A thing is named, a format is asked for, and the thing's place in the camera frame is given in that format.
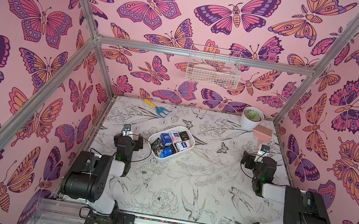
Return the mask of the white plastic storage box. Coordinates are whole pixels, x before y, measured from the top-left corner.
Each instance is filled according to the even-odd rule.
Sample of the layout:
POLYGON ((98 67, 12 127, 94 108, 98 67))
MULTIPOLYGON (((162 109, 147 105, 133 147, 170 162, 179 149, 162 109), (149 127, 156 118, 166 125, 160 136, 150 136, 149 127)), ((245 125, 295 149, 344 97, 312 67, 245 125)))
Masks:
POLYGON ((168 161, 183 157, 195 147, 191 132, 183 126, 177 126, 155 133, 149 137, 153 158, 168 161))

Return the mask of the blue cartoon tissue pack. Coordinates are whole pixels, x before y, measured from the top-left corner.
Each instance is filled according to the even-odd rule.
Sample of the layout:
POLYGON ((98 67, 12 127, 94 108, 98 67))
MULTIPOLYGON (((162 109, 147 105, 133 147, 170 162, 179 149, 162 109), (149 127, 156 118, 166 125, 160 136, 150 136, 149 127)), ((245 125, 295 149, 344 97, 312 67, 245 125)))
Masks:
POLYGON ((159 157, 160 159, 163 159, 163 158, 167 158, 167 157, 170 157, 172 155, 174 155, 175 153, 177 153, 176 149, 174 146, 168 146, 168 147, 165 147, 163 149, 159 149, 157 152, 157 157, 159 157))

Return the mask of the blue pocket tissue pack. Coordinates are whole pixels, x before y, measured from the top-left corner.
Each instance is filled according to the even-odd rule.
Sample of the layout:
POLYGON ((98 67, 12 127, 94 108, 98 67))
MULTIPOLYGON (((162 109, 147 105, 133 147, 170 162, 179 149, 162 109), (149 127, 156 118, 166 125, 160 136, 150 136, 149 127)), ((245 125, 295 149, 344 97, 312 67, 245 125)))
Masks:
POLYGON ((168 147, 172 144, 172 140, 168 133, 161 133, 160 139, 162 141, 163 146, 168 147))

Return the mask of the light pink tissue pack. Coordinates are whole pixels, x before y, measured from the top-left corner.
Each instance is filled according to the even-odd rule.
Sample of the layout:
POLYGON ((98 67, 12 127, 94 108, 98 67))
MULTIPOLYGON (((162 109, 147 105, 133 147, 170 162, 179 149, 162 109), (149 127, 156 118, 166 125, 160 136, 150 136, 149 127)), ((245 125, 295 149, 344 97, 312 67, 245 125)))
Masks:
POLYGON ((176 142, 176 149, 178 152, 183 152, 186 151, 188 149, 191 148, 191 144, 189 141, 181 141, 181 142, 176 142))

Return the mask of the pink white tissue pack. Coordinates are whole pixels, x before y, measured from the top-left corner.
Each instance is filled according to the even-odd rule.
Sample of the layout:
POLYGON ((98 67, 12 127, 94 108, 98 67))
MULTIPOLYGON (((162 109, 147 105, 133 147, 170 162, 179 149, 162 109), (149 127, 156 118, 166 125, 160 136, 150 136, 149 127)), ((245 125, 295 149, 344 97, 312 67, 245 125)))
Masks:
POLYGON ((175 130, 169 131, 169 136, 173 143, 182 142, 180 134, 175 130))

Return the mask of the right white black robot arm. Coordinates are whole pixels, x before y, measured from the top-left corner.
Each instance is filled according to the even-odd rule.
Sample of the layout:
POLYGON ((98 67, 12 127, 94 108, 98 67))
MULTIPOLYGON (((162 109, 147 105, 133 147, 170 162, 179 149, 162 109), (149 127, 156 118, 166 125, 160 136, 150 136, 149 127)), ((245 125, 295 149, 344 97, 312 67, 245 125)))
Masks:
POLYGON ((273 158, 258 158, 245 151, 240 166, 252 171, 252 190, 255 195, 283 206, 281 219, 253 224, 331 224, 320 193, 273 182, 277 169, 277 162, 273 158))

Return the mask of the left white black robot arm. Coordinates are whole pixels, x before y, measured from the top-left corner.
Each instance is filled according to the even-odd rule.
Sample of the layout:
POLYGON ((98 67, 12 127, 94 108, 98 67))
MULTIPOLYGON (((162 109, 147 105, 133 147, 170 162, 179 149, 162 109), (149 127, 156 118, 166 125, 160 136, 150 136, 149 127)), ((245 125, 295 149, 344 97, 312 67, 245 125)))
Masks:
POLYGON ((59 191, 73 200, 83 200, 92 212, 111 217, 118 209, 116 201, 105 190, 114 177, 125 177, 132 154, 143 148, 139 134, 115 136, 115 155, 97 155, 82 151, 63 177, 59 191))

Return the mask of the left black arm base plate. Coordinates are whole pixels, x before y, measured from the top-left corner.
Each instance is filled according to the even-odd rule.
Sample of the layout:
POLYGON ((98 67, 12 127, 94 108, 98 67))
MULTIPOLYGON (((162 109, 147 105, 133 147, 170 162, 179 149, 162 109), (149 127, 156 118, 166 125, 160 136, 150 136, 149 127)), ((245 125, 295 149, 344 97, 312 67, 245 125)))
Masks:
POLYGON ((134 224, 134 214, 121 211, 113 212, 111 215, 96 214, 92 210, 88 213, 84 224, 134 224))

